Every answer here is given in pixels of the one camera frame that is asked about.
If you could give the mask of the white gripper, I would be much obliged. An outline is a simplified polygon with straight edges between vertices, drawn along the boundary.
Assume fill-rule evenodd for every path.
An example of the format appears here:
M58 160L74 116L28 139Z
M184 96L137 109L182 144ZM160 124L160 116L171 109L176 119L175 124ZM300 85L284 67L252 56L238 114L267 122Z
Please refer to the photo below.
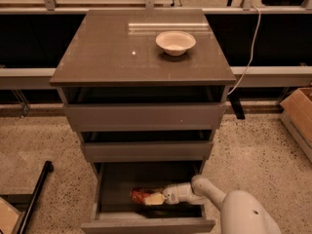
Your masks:
M162 193L153 193L143 199L146 206L163 205L164 202L169 205L175 205L187 201L188 184L172 184L164 188Z

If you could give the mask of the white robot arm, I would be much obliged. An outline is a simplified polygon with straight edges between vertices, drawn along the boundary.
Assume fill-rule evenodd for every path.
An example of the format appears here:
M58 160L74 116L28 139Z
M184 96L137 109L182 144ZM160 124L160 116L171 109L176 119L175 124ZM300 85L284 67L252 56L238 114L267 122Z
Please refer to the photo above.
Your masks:
M201 205L207 201L219 210L222 234L282 234L277 222L252 194L242 190L224 193L202 175L195 175L190 182L167 185L142 199L147 206Z

